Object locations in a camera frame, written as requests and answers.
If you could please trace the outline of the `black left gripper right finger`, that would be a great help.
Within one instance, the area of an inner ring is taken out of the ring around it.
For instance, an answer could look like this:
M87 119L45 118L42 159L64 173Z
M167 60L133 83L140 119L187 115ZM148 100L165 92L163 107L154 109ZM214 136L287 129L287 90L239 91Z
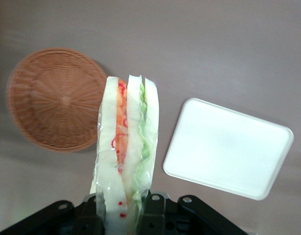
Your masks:
M163 235L165 227L165 198L158 194L149 194L140 218L141 235Z

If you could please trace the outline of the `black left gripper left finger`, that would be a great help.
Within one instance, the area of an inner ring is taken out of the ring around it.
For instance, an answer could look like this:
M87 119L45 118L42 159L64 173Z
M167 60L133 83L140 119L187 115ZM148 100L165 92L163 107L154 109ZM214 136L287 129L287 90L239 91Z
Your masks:
M79 235L102 235L103 222L96 214L96 195L89 194L81 203L80 215L78 217Z

